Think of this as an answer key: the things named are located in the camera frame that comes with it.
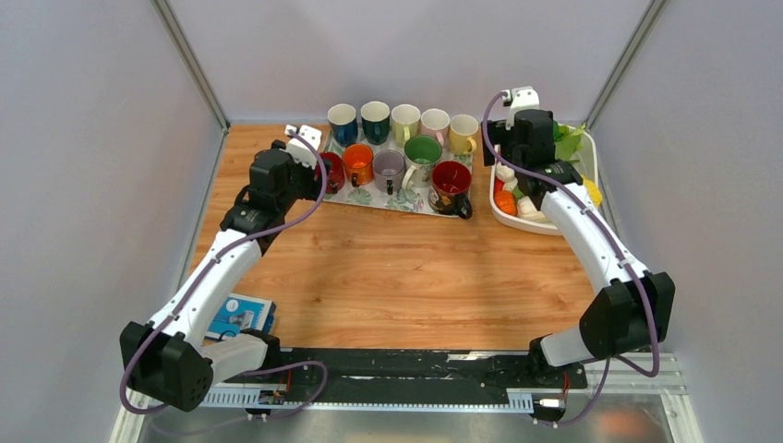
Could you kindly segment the red mug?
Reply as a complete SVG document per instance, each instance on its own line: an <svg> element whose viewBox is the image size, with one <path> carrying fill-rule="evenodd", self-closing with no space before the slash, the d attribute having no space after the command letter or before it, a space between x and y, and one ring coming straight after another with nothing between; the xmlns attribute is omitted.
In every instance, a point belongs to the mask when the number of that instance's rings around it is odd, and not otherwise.
<svg viewBox="0 0 783 443"><path fill-rule="evenodd" d="M334 152L322 152L320 157L324 160L324 164L328 169L326 193L328 195L337 194L345 183L342 158Z"/></svg>

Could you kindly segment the pale yellow mug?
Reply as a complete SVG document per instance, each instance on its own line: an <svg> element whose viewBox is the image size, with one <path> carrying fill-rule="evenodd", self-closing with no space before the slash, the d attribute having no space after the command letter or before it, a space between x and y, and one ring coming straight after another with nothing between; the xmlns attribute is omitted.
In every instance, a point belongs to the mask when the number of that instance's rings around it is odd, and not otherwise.
<svg viewBox="0 0 783 443"><path fill-rule="evenodd" d="M454 155L473 154L477 148L479 123L468 114L455 115L450 122L449 150Z"/></svg>

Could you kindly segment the orange mug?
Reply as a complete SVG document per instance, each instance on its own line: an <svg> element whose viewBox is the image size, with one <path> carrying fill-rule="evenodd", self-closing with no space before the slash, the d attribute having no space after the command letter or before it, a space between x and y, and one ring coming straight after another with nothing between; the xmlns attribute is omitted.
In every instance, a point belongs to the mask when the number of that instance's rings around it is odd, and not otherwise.
<svg viewBox="0 0 783 443"><path fill-rule="evenodd" d="M365 144L353 144L342 155L346 178L352 187L360 187L374 180L372 162L374 152Z"/></svg>

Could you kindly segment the black floral mug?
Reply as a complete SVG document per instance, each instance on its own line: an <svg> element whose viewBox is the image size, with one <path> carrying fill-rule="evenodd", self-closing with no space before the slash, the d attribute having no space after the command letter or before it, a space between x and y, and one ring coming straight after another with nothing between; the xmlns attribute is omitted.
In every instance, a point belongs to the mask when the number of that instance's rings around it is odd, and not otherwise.
<svg viewBox="0 0 783 443"><path fill-rule="evenodd" d="M468 197L472 184L470 170L456 161L440 162L431 175L428 203L436 213L469 220L473 207Z"/></svg>

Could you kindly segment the blue mug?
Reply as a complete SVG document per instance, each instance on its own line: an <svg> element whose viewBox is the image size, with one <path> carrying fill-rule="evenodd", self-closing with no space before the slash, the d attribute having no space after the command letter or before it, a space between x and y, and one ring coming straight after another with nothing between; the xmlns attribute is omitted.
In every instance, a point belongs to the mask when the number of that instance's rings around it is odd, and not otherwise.
<svg viewBox="0 0 783 443"><path fill-rule="evenodd" d="M358 122L354 106L347 103L333 105L327 113L334 140L347 148L357 142Z"/></svg>

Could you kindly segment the pink mug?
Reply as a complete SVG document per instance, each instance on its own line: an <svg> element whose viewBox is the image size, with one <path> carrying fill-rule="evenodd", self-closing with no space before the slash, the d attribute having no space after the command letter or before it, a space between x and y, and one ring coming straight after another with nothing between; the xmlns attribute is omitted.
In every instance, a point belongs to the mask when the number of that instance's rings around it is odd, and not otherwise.
<svg viewBox="0 0 783 443"><path fill-rule="evenodd" d="M442 148L446 147L451 118L438 108L425 110L420 116L419 133L435 138Z"/></svg>

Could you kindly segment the cream cat pattern mug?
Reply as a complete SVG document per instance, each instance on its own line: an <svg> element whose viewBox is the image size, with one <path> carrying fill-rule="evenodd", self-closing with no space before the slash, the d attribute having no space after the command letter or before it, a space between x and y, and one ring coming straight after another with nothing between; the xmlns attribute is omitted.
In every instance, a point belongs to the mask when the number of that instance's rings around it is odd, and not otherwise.
<svg viewBox="0 0 783 443"><path fill-rule="evenodd" d="M404 145L406 171L403 179L403 189L413 190L431 185L431 176L440 162L442 146L439 142L426 135L410 138Z"/></svg>

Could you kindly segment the mauve mug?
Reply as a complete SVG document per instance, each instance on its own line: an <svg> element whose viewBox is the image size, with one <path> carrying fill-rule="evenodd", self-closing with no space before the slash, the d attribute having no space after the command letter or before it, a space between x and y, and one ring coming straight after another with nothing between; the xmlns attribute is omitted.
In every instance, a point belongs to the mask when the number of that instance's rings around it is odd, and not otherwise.
<svg viewBox="0 0 783 443"><path fill-rule="evenodd" d="M372 162L373 183L383 194L392 196L398 191L407 170L404 156L396 150L382 150Z"/></svg>

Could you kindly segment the teal mug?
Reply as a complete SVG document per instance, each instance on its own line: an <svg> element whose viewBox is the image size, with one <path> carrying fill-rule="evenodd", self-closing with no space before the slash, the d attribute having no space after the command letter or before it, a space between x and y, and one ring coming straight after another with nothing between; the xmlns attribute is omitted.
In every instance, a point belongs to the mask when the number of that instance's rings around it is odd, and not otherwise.
<svg viewBox="0 0 783 443"><path fill-rule="evenodd" d="M382 145L391 131L391 109L385 102L372 101L360 109L361 123L366 140L373 145Z"/></svg>

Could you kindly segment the light green faceted mug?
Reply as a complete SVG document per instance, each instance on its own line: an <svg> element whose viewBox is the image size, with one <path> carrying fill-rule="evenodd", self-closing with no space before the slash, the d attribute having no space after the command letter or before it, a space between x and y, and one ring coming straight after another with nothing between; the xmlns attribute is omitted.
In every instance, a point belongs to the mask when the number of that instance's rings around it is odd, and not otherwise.
<svg viewBox="0 0 783 443"><path fill-rule="evenodd" d="M391 110L391 131L395 144L403 148L419 133L421 111L412 104L399 104Z"/></svg>

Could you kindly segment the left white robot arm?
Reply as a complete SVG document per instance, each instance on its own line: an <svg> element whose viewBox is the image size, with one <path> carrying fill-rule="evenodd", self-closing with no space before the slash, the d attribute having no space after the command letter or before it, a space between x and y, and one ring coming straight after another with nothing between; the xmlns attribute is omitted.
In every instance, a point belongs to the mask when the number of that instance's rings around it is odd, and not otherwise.
<svg viewBox="0 0 783 443"><path fill-rule="evenodd" d="M128 411L144 412L129 400L130 390L158 402L148 413L166 407L190 412L216 383L248 374L266 383L281 374L283 359L271 350L277 340L267 333L242 329L213 345L202 341L232 290L277 235L306 219L285 219L295 202L322 202L327 174L317 146L299 135L276 140L255 155L248 185L237 194L196 270L146 323L129 322L120 334L124 372L119 396Z"/></svg>

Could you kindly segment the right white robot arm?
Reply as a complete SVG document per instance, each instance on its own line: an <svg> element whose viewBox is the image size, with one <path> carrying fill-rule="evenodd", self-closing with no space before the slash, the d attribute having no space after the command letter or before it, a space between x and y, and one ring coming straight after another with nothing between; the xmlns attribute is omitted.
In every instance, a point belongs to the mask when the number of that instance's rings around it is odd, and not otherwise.
<svg viewBox="0 0 783 443"><path fill-rule="evenodd" d="M559 379L564 366L616 358L647 377L660 370L675 285L653 273L609 228L571 162L555 156L549 111L519 111L511 122L481 124L485 158L514 173L523 193L559 229L596 294L576 326L531 341L526 364L539 386Z"/></svg>

